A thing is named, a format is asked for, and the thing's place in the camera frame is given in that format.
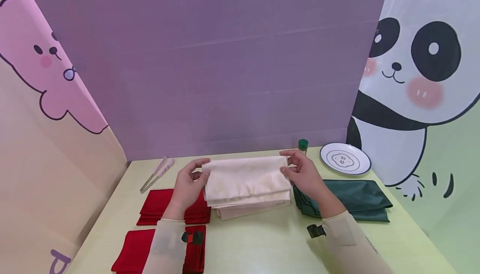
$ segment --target purple wall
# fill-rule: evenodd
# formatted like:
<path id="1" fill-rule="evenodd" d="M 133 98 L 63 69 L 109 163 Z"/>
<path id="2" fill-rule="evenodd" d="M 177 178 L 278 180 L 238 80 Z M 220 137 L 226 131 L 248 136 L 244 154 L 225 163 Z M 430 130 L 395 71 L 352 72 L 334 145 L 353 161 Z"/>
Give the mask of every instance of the purple wall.
<path id="1" fill-rule="evenodd" d="M 344 142 L 383 0 L 36 0 L 127 159 Z"/>

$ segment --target cartoon backdrop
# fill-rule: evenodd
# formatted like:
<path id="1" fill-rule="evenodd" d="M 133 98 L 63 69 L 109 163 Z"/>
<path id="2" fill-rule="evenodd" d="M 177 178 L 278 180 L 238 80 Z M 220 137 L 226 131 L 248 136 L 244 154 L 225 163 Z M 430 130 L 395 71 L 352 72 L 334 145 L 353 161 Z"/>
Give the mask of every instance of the cartoon backdrop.
<path id="1" fill-rule="evenodd" d="M 347 136 L 459 273 L 480 266 L 478 2 L 385 0 Z"/>
<path id="2" fill-rule="evenodd" d="M 0 19 L 0 272 L 61 274 L 126 159 L 35 2 Z"/>

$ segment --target beige sleeve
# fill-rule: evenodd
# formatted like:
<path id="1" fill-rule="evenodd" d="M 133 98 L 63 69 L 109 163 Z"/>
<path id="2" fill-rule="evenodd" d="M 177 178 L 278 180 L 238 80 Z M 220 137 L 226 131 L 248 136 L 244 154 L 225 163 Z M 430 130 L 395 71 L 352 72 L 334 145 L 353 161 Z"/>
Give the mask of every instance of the beige sleeve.
<path id="1" fill-rule="evenodd" d="M 343 274 L 394 273 L 347 211 L 323 219 L 329 252 Z"/>
<path id="2" fill-rule="evenodd" d="M 182 273 L 187 252 L 187 243 L 181 240 L 184 232 L 184 221 L 170 219 L 158 221 L 142 274 Z"/>

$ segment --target panda eye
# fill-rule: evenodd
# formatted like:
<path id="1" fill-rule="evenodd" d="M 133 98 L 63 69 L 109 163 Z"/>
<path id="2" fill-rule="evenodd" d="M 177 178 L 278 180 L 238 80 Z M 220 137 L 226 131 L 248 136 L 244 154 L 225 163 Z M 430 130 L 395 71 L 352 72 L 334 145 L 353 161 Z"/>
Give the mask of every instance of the panda eye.
<path id="1" fill-rule="evenodd" d="M 420 73 L 434 82 L 451 77 L 460 64 L 457 33 L 445 22 L 430 22 L 420 28 L 413 38 L 411 53 Z"/>
<path id="2" fill-rule="evenodd" d="M 38 54 L 42 54 L 43 53 L 43 50 L 40 48 L 40 46 L 38 45 L 34 45 L 33 46 L 33 49 L 35 50 L 36 53 Z"/>
<path id="3" fill-rule="evenodd" d="M 385 18 L 378 22 L 375 38 L 373 38 L 369 57 L 380 56 L 397 43 L 400 35 L 400 24 L 395 18 Z"/>

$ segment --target table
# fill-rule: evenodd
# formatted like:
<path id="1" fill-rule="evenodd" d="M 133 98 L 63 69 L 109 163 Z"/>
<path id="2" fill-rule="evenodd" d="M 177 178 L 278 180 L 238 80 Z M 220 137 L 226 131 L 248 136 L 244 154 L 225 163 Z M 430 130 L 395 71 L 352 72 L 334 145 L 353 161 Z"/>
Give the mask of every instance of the table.
<path id="1" fill-rule="evenodd" d="M 307 156 L 324 179 L 351 179 L 326 168 L 319 150 L 319 147 L 309 148 Z M 219 154 L 211 158 L 265 157 L 278 152 Z M 194 158 L 176 158 L 174 166 L 152 189 L 173 188 L 178 171 Z M 160 160 L 143 160 L 130 164 L 67 274 L 111 273 L 127 231 L 154 228 L 135 224 L 148 194 L 140 194 L 140 187 L 159 163 Z M 360 225 L 395 273 L 457 273 L 375 173 L 369 171 L 360 179 L 375 180 L 394 205 L 388 209 L 391 223 Z M 319 219 L 302 215 L 294 202 L 287 207 L 226 221 L 212 212 L 207 225 L 205 274 L 338 273 L 335 261 L 326 251 L 325 239 L 310 239 L 306 230 L 310 224 L 320 223 Z"/>

